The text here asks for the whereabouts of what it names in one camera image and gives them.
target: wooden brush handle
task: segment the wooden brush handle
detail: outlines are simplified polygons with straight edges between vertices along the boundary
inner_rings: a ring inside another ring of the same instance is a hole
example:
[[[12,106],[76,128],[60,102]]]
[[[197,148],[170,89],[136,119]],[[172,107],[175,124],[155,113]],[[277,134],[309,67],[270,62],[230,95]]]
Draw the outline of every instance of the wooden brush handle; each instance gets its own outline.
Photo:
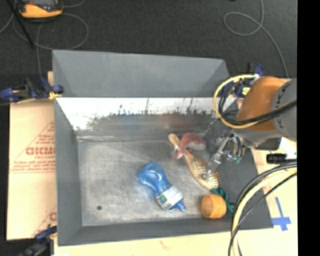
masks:
[[[180,139],[178,138],[178,136],[174,133],[170,133],[168,136],[169,141],[172,143],[172,145],[174,145],[176,147],[176,149],[179,149],[180,146]],[[186,149],[184,151],[184,159],[186,160],[186,162],[188,163],[188,165],[191,163],[193,155]]]

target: dark carpet floor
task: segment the dark carpet floor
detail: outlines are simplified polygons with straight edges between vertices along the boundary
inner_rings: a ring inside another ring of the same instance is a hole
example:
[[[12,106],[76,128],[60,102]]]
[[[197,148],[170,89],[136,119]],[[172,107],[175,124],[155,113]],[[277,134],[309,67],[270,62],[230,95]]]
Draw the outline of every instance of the dark carpet floor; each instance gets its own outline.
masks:
[[[64,0],[67,8],[52,22],[23,22],[32,40],[40,45],[37,60],[37,51],[17,34],[24,35],[17,21],[5,27],[12,12],[6,1],[1,1],[0,90],[20,85],[26,77],[46,75],[52,70],[51,49],[74,47],[218,58],[225,60],[231,76],[245,73],[248,63],[259,63],[265,75],[297,77],[298,0],[87,0],[70,8],[80,2]],[[229,28],[242,35],[231,32],[224,23],[224,17],[231,12],[242,13],[226,17]],[[8,108],[1,107],[1,256],[15,256],[32,243],[5,241],[8,119]]]

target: cardboard sheet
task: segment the cardboard sheet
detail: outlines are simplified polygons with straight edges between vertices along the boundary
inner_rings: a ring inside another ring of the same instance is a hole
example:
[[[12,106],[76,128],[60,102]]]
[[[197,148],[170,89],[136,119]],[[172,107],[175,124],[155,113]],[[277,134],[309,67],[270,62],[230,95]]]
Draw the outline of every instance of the cardboard sheet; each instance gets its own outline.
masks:
[[[12,104],[7,239],[33,238],[57,223],[55,121],[49,100]]]

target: blue tape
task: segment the blue tape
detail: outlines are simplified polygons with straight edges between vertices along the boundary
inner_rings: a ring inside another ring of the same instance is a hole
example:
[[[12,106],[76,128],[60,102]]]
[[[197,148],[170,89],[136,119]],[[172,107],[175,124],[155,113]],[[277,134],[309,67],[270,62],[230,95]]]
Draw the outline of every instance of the blue tape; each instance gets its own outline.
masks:
[[[287,225],[291,224],[291,220],[290,220],[289,217],[285,217],[284,216],[284,213],[282,212],[282,209],[281,209],[281,206],[280,206],[279,198],[277,196],[275,197],[275,201],[276,201],[276,204],[277,204],[279,212],[280,212],[280,217],[272,218],[271,219],[272,220],[272,224],[274,226],[275,225],[280,225],[281,231],[287,231],[288,230]]]

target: orange wooden object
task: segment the orange wooden object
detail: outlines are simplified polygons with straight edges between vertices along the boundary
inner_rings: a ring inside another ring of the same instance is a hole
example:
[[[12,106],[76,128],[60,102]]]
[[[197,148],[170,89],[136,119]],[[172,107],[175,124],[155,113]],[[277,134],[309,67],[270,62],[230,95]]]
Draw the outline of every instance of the orange wooden object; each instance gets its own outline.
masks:
[[[257,80],[244,98],[236,119],[243,121],[269,113],[276,92],[284,84],[285,81],[273,76],[264,76]],[[246,129],[255,132],[269,132],[276,128],[273,121],[269,120]]]
[[[227,205],[222,196],[207,194],[201,200],[201,211],[208,219],[219,219],[227,212]]]

